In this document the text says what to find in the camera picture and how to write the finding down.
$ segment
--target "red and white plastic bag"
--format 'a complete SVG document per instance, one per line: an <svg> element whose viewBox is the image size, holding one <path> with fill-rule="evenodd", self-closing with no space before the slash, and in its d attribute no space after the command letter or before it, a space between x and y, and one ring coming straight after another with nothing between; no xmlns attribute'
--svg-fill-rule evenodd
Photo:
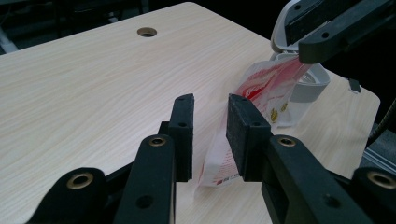
<svg viewBox="0 0 396 224"><path fill-rule="evenodd" d="M276 129L286 111L294 86L309 69L310 64L300 63L298 55L278 61L254 63L234 92L248 98ZM233 153L225 136L227 108L210 149L206 153L199 186L220 187L239 177Z"/></svg>

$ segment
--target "wooden table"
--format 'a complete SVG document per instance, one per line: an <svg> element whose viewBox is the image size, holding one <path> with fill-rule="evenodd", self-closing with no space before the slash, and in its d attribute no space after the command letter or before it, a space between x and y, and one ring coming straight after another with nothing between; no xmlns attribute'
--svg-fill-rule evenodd
<svg viewBox="0 0 396 224"><path fill-rule="evenodd" d="M158 34L143 37L142 27ZM27 221L73 169L108 175L133 161L187 93L195 97L193 180L177 184L177 223L271 223L260 183L196 186L228 94L272 53L267 39L183 3L0 56L0 223ZM300 138L327 169L351 177L379 99L331 79L306 119L275 133Z"/></svg>

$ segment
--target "circular hole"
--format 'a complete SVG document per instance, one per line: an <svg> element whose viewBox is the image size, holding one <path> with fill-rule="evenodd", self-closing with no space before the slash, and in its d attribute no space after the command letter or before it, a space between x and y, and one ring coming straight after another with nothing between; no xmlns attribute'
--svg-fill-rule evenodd
<svg viewBox="0 0 396 224"><path fill-rule="evenodd" d="M160 146L165 145L165 143L166 143L166 139L161 138L161 137L155 137L155 138L152 138L149 140L149 144L152 147L160 147Z"/></svg>
<svg viewBox="0 0 396 224"><path fill-rule="evenodd" d="M324 202L329 205L330 207L337 208L341 205L340 201L338 201L336 198L334 198L330 194L325 194L324 195Z"/></svg>
<svg viewBox="0 0 396 224"><path fill-rule="evenodd" d="M152 37L157 34L157 31L150 27L143 27L138 29L137 33L143 37Z"/></svg>
<svg viewBox="0 0 396 224"><path fill-rule="evenodd" d="M284 147L294 147L294 146L296 145L296 143L295 143L292 139L285 138L285 137L283 137L283 138L278 138L278 139L277 139L277 142L278 142L280 145L284 146Z"/></svg>
<svg viewBox="0 0 396 224"><path fill-rule="evenodd" d="M327 32L325 32L325 33L322 34L322 38L328 38L329 36L330 36L330 34L327 33Z"/></svg>
<svg viewBox="0 0 396 224"><path fill-rule="evenodd" d="M396 189L396 181L388 175L371 171L367 174L368 178L378 186L385 189Z"/></svg>
<svg viewBox="0 0 396 224"><path fill-rule="evenodd" d="M82 173L73 175L68 181L66 186L70 189L83 189L91 184L93 175L91 173Z"/></svg>
<svg viewBox="0 0 396 224"><path fill-rule="evenodd" d="M73 184L75 185L80 185L82 183L85 183L88 181L88 177L87 176L78 176L76 179L73 180Z"/></svg>
<svg viewBox="0 0 396 224"><path fill-rule="evenodd" d="M154 203L154 199L149 196L145 195L136 200L136 206L141 209L149 208Z"/></svg>

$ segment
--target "black metal frame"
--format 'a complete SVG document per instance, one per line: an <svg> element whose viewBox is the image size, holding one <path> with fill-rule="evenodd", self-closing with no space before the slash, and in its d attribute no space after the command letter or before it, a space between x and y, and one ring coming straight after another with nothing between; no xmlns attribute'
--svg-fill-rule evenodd
<svg viewBox="0 0 396 224"><path fill-rule="evenodd" d="M192 94L176 98L170 121L116 172L63 175L27 223L175 223L176 182L192 179L193 109Z"/></svg>
<svg viewBox="0 0 396 224"><path fill-rule="evenodd" d="M394 0L301 0L286 15L285 33L288 45L301 39L302 63L323 63L395 25Z"/></svg>
<svg viewBox="0 0 396 224"><path fill-rule="evenodd" d="M396 176L357 169L351 180L326 170L297 138L272 135L249 99L230 94L227 139L244 181L262 182L274 223L389 223Z"/></svg>

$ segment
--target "bolt hole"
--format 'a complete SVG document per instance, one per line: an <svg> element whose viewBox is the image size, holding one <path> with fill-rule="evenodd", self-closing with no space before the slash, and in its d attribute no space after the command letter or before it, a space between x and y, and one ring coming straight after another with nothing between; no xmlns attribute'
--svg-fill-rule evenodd
<svg viewBox="0 0 396 224"><path fill-rule="evenodd" d="M136 206L140 209L149 208L153 203L154 199L149 195L142 196L136 200Z"/></svg>
<svg viewBox="0 0 396 224"><path fill-rule="evenodd" d="M160 146L165 145L165 143L166 143L166 140L161 137L155 137L155 138L152 138L149 140L149 144L152 147L160 147Z"/></svg>
<svg viewBox="0 0 396 224"><path fill-rule="evenodd" d="M150 27L143 27L138 29L137 33L143 37L152 37L157 34L157 31Z"/></svg>
<svg viewBox="0 0 396 224"><path fill-rule="evenodd" d="M324 195L324 202L333 208L337 208L341 206L340 201L338 201L336 198L334 198L332 195L330 194L326 194Z"/></svg>
<svg viewBox="0 0 396 224"><path fill-rule="evenodd" d="M396 181L388 175L371 171L367 174L368 178L378 186L385 189L396 189Z"/></svg>
<svg viewBox="0 0 396 224"><path fill-rule="evenodd" d="M327 32L325 32L325 33L322 34L322 38L323 38L323 39L326 39L326 38L328 38L329 36L330 36L330 34L327 33Z"/></svg>
<svg viewBox="0 0 396 224"><path fill-rule="evenodd" d="M292 139L285 137L277 139L277 142L284 147L294 147L296 145Z"/></svg>
<svg viewBox="0 0 396 224"><path fill-rule="evenodd" d="M93 175L91 173L76 174L70 177L66 186L69 189L83 189L91 184Z"/></svg>

